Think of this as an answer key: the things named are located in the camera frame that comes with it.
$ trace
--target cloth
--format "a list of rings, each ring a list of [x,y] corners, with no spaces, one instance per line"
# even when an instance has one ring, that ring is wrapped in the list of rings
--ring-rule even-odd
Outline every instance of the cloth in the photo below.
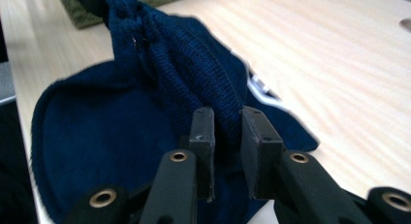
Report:
[[[239,162],[242,107],[265,112],[289,149],[318,143],[288,112],[258,102],[243,63],[198,20],[107,1],[114,61],[54,83],[34,112],[32,167],[47,213],[61,222],[97,185],[130,192],[150,181],[189,134],[193,111],[210,106],[216,200],[199,202],[198,223],[246,223],[264,202],[248,199]]]

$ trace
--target light wood surface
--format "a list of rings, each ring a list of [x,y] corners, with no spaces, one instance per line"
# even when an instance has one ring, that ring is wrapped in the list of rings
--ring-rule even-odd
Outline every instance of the light wood surface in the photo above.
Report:
[[[76,30],[58,0],[0,8],[29,151],[43,90],[111,59],[110,33]],[[318,137],[312,154],[342,188],[411,193],[411,32],[399,25],[409,0],[181,0],[160,9],[198,17],[246,60]],[[267,221],[261,215],[255,223]]]

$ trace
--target dark blue knit hat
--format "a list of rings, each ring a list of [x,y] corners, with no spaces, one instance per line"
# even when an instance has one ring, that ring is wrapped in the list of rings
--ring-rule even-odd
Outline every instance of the dark blue knit hat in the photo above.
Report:
[[[138,0],[107,1],[114,61],[57,81],[34,112],[32,168],[47,213],[61,222],[97,185],[133,191],[150,181],[162,155],[189,134],[193,111],[210,106],[216,200],[199,203],[198,222],[246,223],[264,203],[248,199],[239,170],[242,107],[264,112],[289,149],[317,142],[288,112],[260,102],[272,98],[248,89],[244,64],[199,21]]]

